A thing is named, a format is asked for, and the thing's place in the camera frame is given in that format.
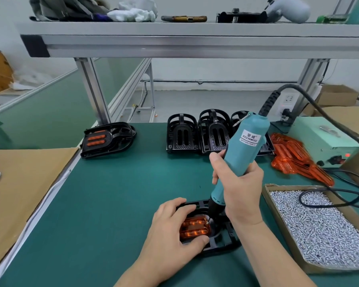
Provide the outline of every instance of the aluminum frame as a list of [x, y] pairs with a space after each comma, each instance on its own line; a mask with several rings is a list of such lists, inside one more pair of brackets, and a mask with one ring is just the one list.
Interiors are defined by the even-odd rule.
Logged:
[[99, 125], [110, 123], [110, 115], [105, 97], [101, 91], [93, 58], [75, 58], [78, 71], [81, 72], [90, 104]]

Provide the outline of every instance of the black device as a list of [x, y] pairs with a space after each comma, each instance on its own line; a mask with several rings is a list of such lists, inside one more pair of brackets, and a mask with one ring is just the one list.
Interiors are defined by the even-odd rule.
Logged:
[[[243, 119], [247, 115], [248, 111], [241, 110], [238, 112], [235, 112], [231, 115], [231, 123], [235, 125], [240, 119]], [[238, 130], [239, 125], [236, 125], [233, 127], [234, 133]], [[264, 144], [261, 149], [259, 150], [258, 156], [267, 156], [267, 155], [274, 155], [274, 145], [273, 142], [270, 139], [269, 133], [266, 133], [266, 144]]]
[[[191, 212], [187, 217], [196, 217], [207, 216], [209, 207], [209, 200], [204, 201], [193, 201], [187, 202], [179, 207], [195, 204], [197, 206], [196, 210]], [[225, 253], [233, 251], [241, 246], [241, 242], [234, 230], [233, 225], [231, 224], [229, 218], [226, 216], [225, 212], [222, 212], [215, 218], [209, 218], [208, 223], [210, 224], [211, 232], [208, 234], [209, 243], [200, 253], [202, 256], [213, 256], [220, 253]], [[180, 239], [182, 244], [190, 243], [194, 238], [190, 239]]]
[[110, 123], [84, 131], [82, 158], [92, 158], [127, 150], [137, 132], [125, 122]]
[[[189, 114], [175, 114], [169, 117], [167, 124], [168, 153], [197, 152], [207, 154], [219, 152], [227, 148], [230, 137], [237, 131], [239, 125], [233, 125], [247, 115], [247, 111], [228, 114], [218, 109], [208, 109], [201, 112], [199, 120]], [[257, 156], [273, 155], [274, 146], [268, 133], [264, 144]]]
[[175, 114], [169, 117], [167, 126], [168, 153], [177, 151], [198, 151], [198, 125], [192, 115]]
[[266, 23], [267, 13], [240, 12], [234, 8], [232, 12], [217, 14], [216, 23]]
[[218, 109], [201, 112], [198, 130], [202, 154], [225, 150], [233, 135], [233, 125], [229, 115]]

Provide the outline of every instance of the electric screwdriver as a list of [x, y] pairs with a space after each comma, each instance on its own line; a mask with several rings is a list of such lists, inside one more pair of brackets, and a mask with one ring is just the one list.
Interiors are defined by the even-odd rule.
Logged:
[[[259, 150], [266, 143], [265, 134], [270, 127], [270, 122], [263, 115], [255, 115], [249, 112], [240, 120], [238, 130], [229, 140], [225, 152], [225, 162], [237, 176], [242, 176], [249, 164], [257, 156]], [[208, 215], [217, 217], [225, 209], [224, 187], [220, 179], [211, 193], [209, 199]]]

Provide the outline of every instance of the mint green control box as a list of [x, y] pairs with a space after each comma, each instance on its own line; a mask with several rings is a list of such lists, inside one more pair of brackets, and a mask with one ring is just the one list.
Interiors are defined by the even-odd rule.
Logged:
[[322, 168], [339, 168], [359, 152], [359, 144], [323, 117], [297, 117], [287, 134], [301, 141]]

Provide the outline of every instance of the power switch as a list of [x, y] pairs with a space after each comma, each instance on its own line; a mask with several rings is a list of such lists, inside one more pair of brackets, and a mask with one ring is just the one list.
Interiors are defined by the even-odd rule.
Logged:
[[330, 159], [327, 160], [332, 165], [335, 164], [342, 164], [342, 155], [332, 156]]

